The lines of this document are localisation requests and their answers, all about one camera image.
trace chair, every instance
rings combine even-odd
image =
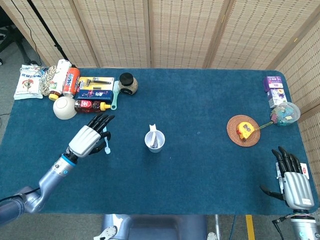
[[[15,42],[18,46],[22,56],[24,63],[27,65],[30,64],[37,64],[36,61],[31,61],[28,57],[24,46],[22,45],[22,39],[24,36],[22,33],[18,30],[17,27],[13,28],[12,25],[14,23],[11,21],[11,19],[8,17],[6,12],[0,7],[0,28],[5,27],[6,29],[0,29],[0,34],[4,34],[5,36],[0,36],[0,40],[3,40],[3,42],[0,44],[0,53],[8,47],[11,43]],[[0,58],[0,66],[3,64],[2,59]]]

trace red bottle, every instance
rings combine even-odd
[[[111,108],[111,105],[103,101],[77,100],[74,109],[78,113],[99,113]]]

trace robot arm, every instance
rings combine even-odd
[[[111,138],[110,132],[100,133],[114,118],[102,113],[96,115],[87,125],[83,126],[69,143],[66,151],[53,164],[50,170],[40,179],[39,188],[32,189],[26,186],[11,197],[6,197],[0,202],[0,227],[18,217],[24,212],[37,213],[41,211],[48,201],[51,193],[59,183],[77,165],[78,158],[95,154],[106,146],[104,138]]]
[[[272,192],[262,185],[260,188],[268,196],[285,201],[285,204],[293,210],[293,213],[275,219],[272,223],[279,232],[282,240],[284,237],[278,223],[286,219],[290,219],[292,222],[295,239],[320,240],[316,221],[309,214],[309,210],[315,205],[309,180],[302,172],[299,159],[293,154],[288,153],[281,146],[279,146],[278,149],[281,154],[274,149],[272,153],[276,157],[281,172],[283,194]]]

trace black pole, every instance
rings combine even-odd
[[[52,32],[50,31],[48,25],[46,24],[45,20],[42,18],[42,16],[40,15],[38,9],[36,8],[36,6],[34,5],[34,3],[31,0],[27,0],[27,2],[30,4],[30,7],[32,8],[32,10],[34,11],[35,15],[38,17],[38,19],[40,20],[40,22],[42,23],[42,25],[44,26],[45,30],[48,32],[48,34],[50,35],[52,41],[54,42],[54,46],[59,50],[59,52],[62,54],[63,58],[67,61],[69,61],[69,59],[67,58],[65,52],[63,51],[62,47],[59,45],[59,43],[57,42],[55,36],[52,34]]]

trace round rattan coaster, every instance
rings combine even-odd
[[[255,145],[260,139],[260,130],[254,131],[246,141],[240,139],[239,135],[237,134],[237,126],[241,122],[248,122],[251,123],[252,126],[257,129],[259,125],[253,120],[251,117],[246,115],[236,115],[230,118],[228,124],[226,125],[226,131],[235,144],[242,146],[242,147],[251,147]]]

